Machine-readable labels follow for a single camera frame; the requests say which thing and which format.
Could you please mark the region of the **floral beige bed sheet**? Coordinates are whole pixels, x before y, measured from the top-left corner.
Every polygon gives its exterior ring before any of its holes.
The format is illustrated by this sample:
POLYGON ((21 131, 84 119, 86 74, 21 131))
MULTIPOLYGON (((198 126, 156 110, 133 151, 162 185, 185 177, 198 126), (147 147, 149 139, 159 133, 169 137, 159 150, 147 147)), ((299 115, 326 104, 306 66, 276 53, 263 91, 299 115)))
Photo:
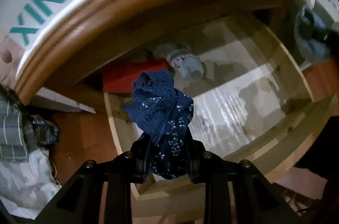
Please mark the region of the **floral beige bed sheet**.
POLYGON ((0 79, 1 85, 14 89, 16 72, 24 49, 3 31, 0 32, 0 79))

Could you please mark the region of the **white patterned plastic bag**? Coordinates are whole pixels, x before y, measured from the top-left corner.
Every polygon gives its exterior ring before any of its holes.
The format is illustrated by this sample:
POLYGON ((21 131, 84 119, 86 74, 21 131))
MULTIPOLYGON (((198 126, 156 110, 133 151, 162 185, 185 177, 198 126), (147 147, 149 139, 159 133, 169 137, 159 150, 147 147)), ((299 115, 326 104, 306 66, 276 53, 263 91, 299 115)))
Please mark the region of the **white patterned plastic bag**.
POLYGON ((1 161, 1 201, 11 215, 34 220, 60 189, 46 149, 24 163, 1 161))

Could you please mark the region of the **red folded garment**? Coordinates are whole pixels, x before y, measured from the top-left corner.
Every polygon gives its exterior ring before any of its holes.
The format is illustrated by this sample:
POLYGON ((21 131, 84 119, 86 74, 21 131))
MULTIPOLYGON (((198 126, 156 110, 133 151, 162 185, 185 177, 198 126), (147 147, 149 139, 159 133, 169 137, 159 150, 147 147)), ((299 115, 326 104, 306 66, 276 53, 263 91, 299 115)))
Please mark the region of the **red folded garment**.
POLYGON ((117 64, 102 74, 102 90, 107 93, 132 93, 132 83, 142 72, 169 70, 170 64, 165 59, 155 59, 143 62, 117 64))

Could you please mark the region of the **wooden drawer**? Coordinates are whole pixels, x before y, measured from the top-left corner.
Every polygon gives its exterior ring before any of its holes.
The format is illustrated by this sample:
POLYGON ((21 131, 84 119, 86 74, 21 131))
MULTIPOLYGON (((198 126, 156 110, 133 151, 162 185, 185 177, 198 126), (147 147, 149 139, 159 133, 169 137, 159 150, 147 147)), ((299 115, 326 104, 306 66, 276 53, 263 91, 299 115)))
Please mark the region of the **wooden drawer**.
MULTIPOLYGON (((204 77, 175 87, 194 100, 192 137, 231 162, 248 159, 274 182, 283 176, 324 128, 337 103, 332 94, 316 101, 292 55, 279 38, 251 14, 237 14, 175 35, 198 33, 193 52, 202 52, 204 77)), ((141 135, 121 108, 132 101, 104 93, 118 154, 141 135)), ((183 223, 202 219, 204 186, 189 177, 164 180, 150 174, 131 184, 133 223, 183 223)))

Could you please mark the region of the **dark blue crumpled wrapper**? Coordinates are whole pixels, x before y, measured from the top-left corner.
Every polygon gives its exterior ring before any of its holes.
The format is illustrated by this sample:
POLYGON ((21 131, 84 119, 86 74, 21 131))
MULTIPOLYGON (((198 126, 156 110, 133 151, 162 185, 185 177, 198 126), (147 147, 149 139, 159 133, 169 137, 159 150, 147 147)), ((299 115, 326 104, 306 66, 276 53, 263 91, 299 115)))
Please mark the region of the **dark blue crumpled wrapper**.
POLYGON ((39 144, 52 145, 59 141, 60 129, 53 121, 33 115, 30 122, 39 144))

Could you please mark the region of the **navy blue lace underwear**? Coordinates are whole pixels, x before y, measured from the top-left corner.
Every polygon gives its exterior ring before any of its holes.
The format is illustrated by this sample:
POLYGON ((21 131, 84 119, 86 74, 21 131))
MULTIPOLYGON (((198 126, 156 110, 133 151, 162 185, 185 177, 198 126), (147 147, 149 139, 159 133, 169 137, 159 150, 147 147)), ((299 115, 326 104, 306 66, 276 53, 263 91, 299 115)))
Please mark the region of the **navy blue lace underwear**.
POLYGON ((185 175, 193 99, 174 88, 167 70, 141 73, 132 88, 132 103, 123 110, 153 142, 150 170, 167 180, 185 175))

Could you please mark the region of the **grey plaid cloth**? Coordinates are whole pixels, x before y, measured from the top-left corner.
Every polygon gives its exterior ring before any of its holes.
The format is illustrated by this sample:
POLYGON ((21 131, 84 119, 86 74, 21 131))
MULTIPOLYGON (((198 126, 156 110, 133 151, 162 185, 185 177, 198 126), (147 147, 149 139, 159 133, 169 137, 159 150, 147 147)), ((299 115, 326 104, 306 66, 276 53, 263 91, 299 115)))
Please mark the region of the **grey plaid cloth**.
POLYGON ((20 110, 1 96, 1 160, 27 162, 29 155, 37 149, 33 127, 20 110))

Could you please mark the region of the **wooden nightstand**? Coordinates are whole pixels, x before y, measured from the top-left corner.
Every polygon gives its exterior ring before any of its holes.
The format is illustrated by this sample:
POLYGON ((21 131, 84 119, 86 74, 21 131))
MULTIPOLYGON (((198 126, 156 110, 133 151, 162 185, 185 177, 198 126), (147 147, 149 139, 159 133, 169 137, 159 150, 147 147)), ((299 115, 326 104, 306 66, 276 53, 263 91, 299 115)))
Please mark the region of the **wooden nightstand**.
POLYGON ((62 64, 27 101, 15 88, 23 104, 31 102, 42 87, 48 87, 87 105, 102 102, 80 81, 108 62, 155 38, 224 15, 267 8, 284 9, 290 0, 173 0, 152 7, 105 29, 62 64))

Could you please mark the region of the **white cardboard panel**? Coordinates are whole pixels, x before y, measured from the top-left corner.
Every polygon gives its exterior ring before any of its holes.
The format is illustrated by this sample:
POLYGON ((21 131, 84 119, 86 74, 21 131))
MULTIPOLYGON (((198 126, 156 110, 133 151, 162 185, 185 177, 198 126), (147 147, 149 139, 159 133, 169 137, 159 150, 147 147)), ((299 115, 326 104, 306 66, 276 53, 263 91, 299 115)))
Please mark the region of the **white cardboard panel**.
POLYGON ((89 112, 96 113, 95 109, 83 105, 55 91, 42 87, 32 98, 31 104, 41 108, 47 108, 61 112, 89 112))

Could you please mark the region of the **light grey white underwear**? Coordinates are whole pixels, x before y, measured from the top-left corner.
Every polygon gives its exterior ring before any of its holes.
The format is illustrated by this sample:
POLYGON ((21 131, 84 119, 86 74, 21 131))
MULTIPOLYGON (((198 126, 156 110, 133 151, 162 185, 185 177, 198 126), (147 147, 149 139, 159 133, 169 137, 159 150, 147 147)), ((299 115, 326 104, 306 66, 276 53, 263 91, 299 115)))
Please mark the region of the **light grey white underwear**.
POLYGON ((330 57, 330 49, 325 44, 326 24, 308 7, 303 6, 295 17, 294 37, 302 57, 318 64, 330 57))

